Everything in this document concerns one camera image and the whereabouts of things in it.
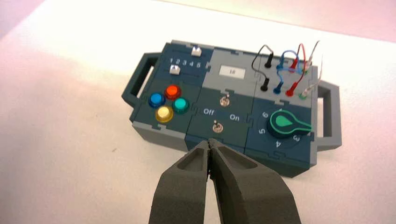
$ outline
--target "control panel box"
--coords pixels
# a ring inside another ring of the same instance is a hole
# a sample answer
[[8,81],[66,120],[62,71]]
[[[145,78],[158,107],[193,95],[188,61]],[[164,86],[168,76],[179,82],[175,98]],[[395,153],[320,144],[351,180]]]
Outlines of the control panel box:
[[[170,148],[188,151],[214,138],[284,176],[308,170],[317,151],[341,145],[339,89],[321,81],[299,96],[318,81],[318,68],[311,66],[287,95],[302,73],[284,71],[280,87],[279,65],[293,67],[295,59],[257,55],[179,41],[144,54],[122,95],[133,107],[132,126],[145,140]],[[268,90],[253,67],[265,72]],[[317,136],[318,97],[324,102],[323,137]]]

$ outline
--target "blue button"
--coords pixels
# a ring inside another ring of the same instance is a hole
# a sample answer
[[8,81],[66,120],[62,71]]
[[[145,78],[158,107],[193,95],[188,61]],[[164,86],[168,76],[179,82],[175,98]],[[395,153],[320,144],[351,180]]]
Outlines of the blue button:
[[160,93],[153,93],[148,100],[148,104],[153,108],[158,108],[165,104],[165,97]]

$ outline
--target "white wire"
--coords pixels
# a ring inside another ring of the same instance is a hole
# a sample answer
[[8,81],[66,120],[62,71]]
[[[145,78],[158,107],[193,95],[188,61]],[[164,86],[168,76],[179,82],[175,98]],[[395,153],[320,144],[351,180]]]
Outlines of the white wire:
[[320,42],[320,40],[319,40],[319,41],[316,41],[315,46],[314,46],[313,49],[312,49],[311,55],[310,55],[310,57],[309,57],[309,59],[308,59],[308,61],[307,61],[307,63],[306,63],[306,67],[305,67],[305,70],[306,70],[306,71],[307,71],[307,70],[311,67],[311,65],[312,65],[313,52],[315,52],[316,46],[318,45],[319,42]]
[[310,86],[308,86],[308,87],[301,93],[301,96],[302,96],[302,97],[304,97],[304,98],[307,97],[308,94],[311,92],[311,90],[312,90],[315,86],[319,85],[320,81],[322,81],[322,73],[323,73],[323,55],[322,55],[322,62],[320,63],[320,72],[319,72],[318,81],[317,81],[316,83],[311,84]]

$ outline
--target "rotary knob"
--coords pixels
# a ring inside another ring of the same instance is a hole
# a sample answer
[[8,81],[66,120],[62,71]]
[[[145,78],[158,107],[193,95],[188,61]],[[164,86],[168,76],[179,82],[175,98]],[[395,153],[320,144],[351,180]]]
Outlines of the rotary knob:
[[271,114],[267,128],[269,133],[278,139],[285,139],[295,134],[308,134],[312,130],[310,124],[300,121],[292,112],[283,109]]

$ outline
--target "black plug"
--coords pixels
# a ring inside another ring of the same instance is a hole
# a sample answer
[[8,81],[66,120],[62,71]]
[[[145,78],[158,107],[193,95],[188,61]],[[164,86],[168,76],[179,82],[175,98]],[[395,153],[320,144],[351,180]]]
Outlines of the black plug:
[[271,62],[272,62],[272,58],[273,58],[273,57],[274,57],[274,53],[271,53],[271,54],[269,55],[269,57],[268,57],[267,62],[266,62],[265,65],[264,65],[267,69],[271,68]]
[[269,83],[269,78],[265,78],[263,85],[260,87],[260,90],[265,92],[268,90],[268,83]]

